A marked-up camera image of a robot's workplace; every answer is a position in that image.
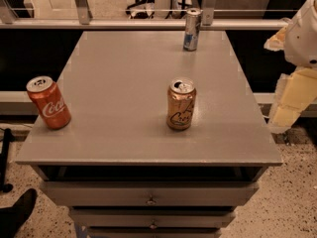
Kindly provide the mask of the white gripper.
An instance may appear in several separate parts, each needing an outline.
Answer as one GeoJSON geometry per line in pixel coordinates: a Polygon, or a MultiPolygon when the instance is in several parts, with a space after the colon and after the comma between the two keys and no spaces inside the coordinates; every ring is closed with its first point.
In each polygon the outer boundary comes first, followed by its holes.
{"type": "Polygon", "coordinates": [[[288,26],[265,41],[264,48],[284,50],[285,59],[297,66],[291,75],[283,73],[278,79],[268,115],[271,133],[284,133],[317,98],[316,0],[306,0],[288,26]]]}

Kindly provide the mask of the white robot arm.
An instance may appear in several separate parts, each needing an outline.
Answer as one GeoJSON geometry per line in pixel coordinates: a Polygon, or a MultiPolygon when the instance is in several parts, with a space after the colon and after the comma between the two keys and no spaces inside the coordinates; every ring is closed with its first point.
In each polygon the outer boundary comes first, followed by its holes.
{"type": "Polygon", "coordinates": [[[317,99],[317,0],[306,0],[264,47],[284,51],[285,60],[296,66],[292,74],[280,75],[268,114],[271,133],[281,134],[317,99]]]}

